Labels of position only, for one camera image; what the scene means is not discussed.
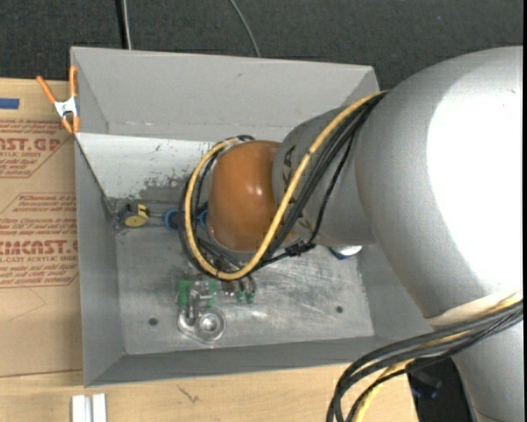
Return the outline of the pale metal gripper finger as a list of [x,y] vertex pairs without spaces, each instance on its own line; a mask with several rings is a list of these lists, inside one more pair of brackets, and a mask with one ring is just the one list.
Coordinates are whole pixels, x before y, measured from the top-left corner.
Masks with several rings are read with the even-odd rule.
[[179,306],[179,323],[193,324],[197,318],[196,302],[198,289],[194,280],[182,279],[177,287],[177,304]]
[[202,280],[198,282],[198,292],[203,307],[213,307],[216,302],[217,281]]

